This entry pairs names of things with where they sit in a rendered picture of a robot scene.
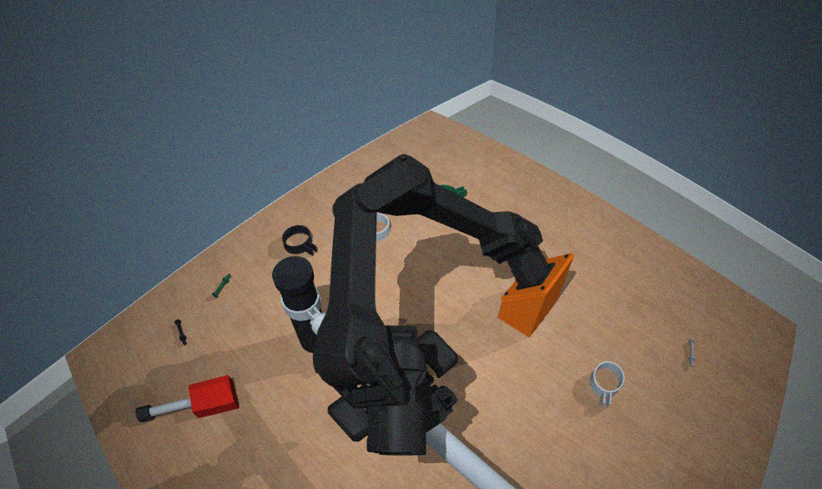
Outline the green ring with small tab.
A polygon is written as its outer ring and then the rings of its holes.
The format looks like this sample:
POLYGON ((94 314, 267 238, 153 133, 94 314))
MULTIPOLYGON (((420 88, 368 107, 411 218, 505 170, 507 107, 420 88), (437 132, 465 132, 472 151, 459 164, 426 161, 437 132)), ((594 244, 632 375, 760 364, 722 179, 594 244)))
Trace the green ring with small tab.
POLYGON ((455 194, 460 195, 461 197, 466 196, 467 189, 464 189, 464 186, 461 186, 461 187, 456 188, 456 189, 454 187, 452 187, 450 185, 446 185, 446 184, 441 184, 440 186, 442 188, 450 190, 451 192, 453 192, 455 194))

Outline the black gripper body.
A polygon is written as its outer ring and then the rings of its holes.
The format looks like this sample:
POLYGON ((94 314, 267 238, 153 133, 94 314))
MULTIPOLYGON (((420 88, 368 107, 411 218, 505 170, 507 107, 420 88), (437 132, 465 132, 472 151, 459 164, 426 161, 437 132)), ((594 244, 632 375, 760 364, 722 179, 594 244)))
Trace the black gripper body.
MULTIPOLYGON (((436 376, 446 374, 457 362, 456 352, 433 330, 427 329, 417 338, 419 348, 436 376)), ((340 426, 352 441, 368 436, 368 408, 353 408, 343 397, 327 408, 330 417, 340 426)))

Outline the black post with cap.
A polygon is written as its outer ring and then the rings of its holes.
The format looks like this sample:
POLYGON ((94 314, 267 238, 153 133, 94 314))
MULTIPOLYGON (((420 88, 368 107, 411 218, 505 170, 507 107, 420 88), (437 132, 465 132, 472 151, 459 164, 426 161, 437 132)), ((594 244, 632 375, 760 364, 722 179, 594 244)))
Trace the black post with cap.
MULTIPOLYGON (((287 309, 304 311, 316 302, 317 294, 314 285, 314 271, 311 263, 304 257, 294 255, 281 260, 275 265, 272 279, 276 289, 281 293, 287 309)), ((312 353, 315 348, 316 335, 308 320, 293 320, 295 332, 305 351, 312 353)))

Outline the light grey pipe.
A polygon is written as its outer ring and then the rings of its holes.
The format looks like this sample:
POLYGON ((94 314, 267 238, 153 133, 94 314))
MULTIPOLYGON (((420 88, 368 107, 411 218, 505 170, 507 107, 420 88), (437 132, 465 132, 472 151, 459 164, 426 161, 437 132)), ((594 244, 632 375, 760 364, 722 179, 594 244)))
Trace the light grey pipe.
POLYGON ((516 489, 441 423, 426 433, 426 444, 476 488, 516 489))

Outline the grey metal ring clamp with two tabs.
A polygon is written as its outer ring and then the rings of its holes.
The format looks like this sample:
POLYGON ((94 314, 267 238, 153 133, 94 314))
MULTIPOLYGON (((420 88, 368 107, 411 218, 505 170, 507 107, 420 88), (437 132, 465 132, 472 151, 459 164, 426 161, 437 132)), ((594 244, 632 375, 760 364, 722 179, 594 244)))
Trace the grey metal ring clamp with two tabs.
POLYGON ((381 232, 376 233, 376 241, 380 241, 380 240, 383 240, 386 236, 388 236, 388 234, 390 232, 390 223, 389 223, 388 218, 385 215, 381 214, 381 213, 376 213, 376 221, 386 223, 386 228, 384 230, 382 230, 381 232))
POLYGON ((605 402, 605 397, 607 397, 607 399, 606 399, 606 408, 608 408, 611 405, 612 396, 618 393, 618 390, 620 390, 620 388, 623 385, 624 378, 625 377, 624 377, 622 368, 618 365, 618 363, 613 363, 611 361, 607 361, 607 362, 604 361, 596 367, 596 370, 594 370, 593 373, 590 376, 590 382, 589 383, 590 383, 591 389, 594 391, 594 394, 597 394, 598 396, 601 397, 599 407, 603 406, 603 404, 605 402), (616 390, 607 391, 607 390, 602 389, 602 387, 598 386, 598 383, 596 382, 596 371, 601 369, 601 368, 602 369, 607 368, 608 370, 614 371, 614 374, 618 377, 618 388, 616 390))

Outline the grey cup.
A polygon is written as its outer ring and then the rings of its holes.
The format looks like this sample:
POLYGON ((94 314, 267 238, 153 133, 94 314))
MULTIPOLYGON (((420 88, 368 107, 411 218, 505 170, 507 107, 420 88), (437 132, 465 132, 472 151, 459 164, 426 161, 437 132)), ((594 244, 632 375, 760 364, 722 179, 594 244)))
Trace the grey cup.
POLYGON ((320 298, 320 292, 318 291, 317 286, 315 286, 315 290, 316 290, 316 294, 317 294, 316 302, 310 307, 310 309, 306 309, 304 311, 295 311, 295 310, 287 309, 287 307, 285 306, 285 303, 282 299, 282 296, 280 297, 280 301, 281 301, 281 304, 283 306, 283 309, 284 309, 285 313, 291 319, 300 320, 300 321, 311 319, 310 324, 312 326, 312 331, 314 331, 315 335, 316 335, 317 330, 320 328, 320 324, 321 324, 322 320, 324 319, 324 316, 325 316, 326 313, 322 313, 322 314, 320 313, 321 298, 320 298))

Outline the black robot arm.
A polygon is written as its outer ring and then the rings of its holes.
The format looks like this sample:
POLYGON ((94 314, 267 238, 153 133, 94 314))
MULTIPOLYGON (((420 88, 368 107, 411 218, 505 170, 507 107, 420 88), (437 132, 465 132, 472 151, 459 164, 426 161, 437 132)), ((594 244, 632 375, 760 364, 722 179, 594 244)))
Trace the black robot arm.
POLYGON ((426 433, 457 398, 429 386, 416 326, 385 325, 376 311, 376 213, 420 214, 480 240, 482 255, 507 260, 516 290, 541 285, 548 264, 537 225, 511 211, 491 212, 436 184, 429 168, 401 154, 334 200, 328 310, 317 330, 312 367, 353 408, 368 408, 368 452, 422 456, 426 433), (425 379, 427 383, 416 389, 425 379), (358 388, 358 385, 374 383, 358 388))

